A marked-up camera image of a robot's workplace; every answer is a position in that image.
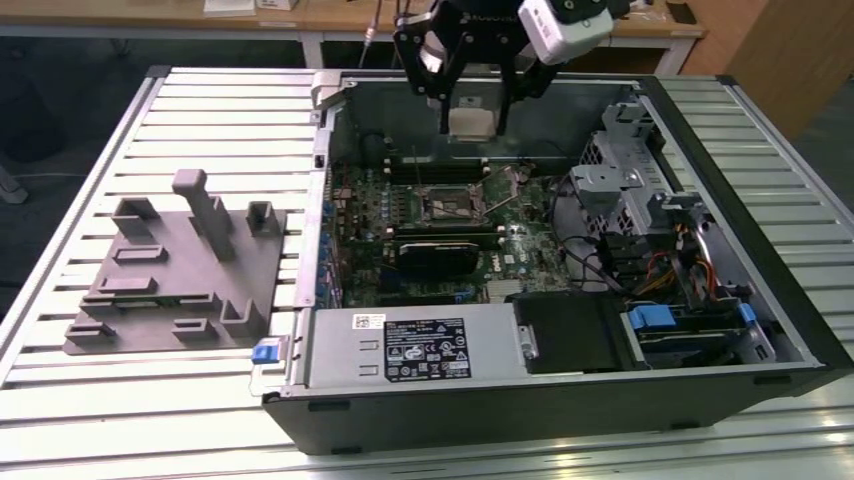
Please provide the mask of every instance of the black panel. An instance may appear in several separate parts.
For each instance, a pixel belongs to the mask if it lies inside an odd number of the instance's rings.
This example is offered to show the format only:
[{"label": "black panel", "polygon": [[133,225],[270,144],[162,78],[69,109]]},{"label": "black panel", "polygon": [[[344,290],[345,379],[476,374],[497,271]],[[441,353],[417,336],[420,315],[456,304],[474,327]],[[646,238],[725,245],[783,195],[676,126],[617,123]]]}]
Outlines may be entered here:
[{"label": "black panel", "polygon": [[791,375],[792,383],[743,373],[329,397],[312,402],[346,399],[350,408],[314,412],[308,399],[269,396],[265,409],[305,453],[328,455],[705,427],[821,373]]},{"label": "black panel", "polygon": [[843,369],[835,372],[833,377],[829,377],[828,381],[832,381],[854,371],[852,358],[821,313],[816,309],[804,288],[801,288],[789,267],[777,254],[777,250],[751,215],[748,207],[739,198],[736,190],[716,165],[676,103],[670,99],[665,87],[653,76],[642,77],[642,82],[653,106],[676,138],[677,146],[682,150],[701,184],[707,188],[721,215],[733,229],[739,242],[753,260],[760,275],[772,290],[772,295],[799,328],[811,351],[820,362],[835,369]]},{"label": "black panel", "polygon": [[621,335],[618,296],[569,292],[532,293],[513,299],[520,325],[532,327],[537,358],[529,372],[614,372],[632,370],[632,350]]}]

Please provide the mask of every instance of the white robot part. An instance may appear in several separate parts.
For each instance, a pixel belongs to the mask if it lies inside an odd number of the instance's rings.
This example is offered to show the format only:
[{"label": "white robot part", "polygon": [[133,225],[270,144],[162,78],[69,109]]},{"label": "white robot part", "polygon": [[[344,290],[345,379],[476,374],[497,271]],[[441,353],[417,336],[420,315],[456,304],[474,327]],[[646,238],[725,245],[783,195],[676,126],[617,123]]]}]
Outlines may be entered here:
[{"label": "white robot part", "polygon": [[554,15],[549,0],[525,0],[520,19],[537,56],[546,65],[582,56],[614,30],[614,19],[608,9],[596,17],[565,25]]}]

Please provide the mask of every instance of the metal bracket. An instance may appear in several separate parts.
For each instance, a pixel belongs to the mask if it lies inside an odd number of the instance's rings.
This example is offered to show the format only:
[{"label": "metal bracket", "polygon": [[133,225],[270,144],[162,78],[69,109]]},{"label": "metal bracket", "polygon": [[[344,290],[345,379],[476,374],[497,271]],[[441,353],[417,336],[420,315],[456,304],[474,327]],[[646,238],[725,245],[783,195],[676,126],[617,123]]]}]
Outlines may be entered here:
[{"label": "metal bracket", "polygon": [[344,89],[341,71],[317,72],[312,82],[312,104],[316,110],[326,110],[344,100]]},{"label": "metal bracket", "polygon": [[534,336],[534,327],[520,325],[520,346],[522,347],[522,356],[528,360],[540,357],[540,349],[537,348],[537,337]]}]

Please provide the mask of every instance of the robotic arm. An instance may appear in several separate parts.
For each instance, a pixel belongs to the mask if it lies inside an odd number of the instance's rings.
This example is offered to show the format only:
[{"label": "robotic arm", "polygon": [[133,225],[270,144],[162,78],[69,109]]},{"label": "robotic arm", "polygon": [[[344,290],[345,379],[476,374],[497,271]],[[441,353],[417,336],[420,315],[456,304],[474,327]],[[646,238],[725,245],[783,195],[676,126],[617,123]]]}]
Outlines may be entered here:
[{"label": "robotic arm", "polygon": [[[497,135],[514,102],[540,98],[565,63],[609,36],[630,0],[436,0],[430,11],[398,20],[398,56],[417,95],[441,105],[440,132],[449,133],[454,86],[469,63],[496,64],[502,78]],[[516,59],[537,59],[517,73]]]}]

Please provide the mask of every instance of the motherboard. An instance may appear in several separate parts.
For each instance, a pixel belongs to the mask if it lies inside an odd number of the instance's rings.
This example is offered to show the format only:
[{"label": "motherboard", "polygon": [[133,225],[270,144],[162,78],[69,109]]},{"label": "motherboard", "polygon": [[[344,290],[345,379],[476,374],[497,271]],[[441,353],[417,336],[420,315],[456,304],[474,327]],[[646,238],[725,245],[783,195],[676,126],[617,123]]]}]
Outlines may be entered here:
[{"label": "motherboard", "polygon": [[389,168],[336,172],[342,306],[501,303],[514,293],[566,290],[549,224],[557,179],[506,164],[482,166],[477,183],[422,183],[444,178],[416,168],[404,182]]}]

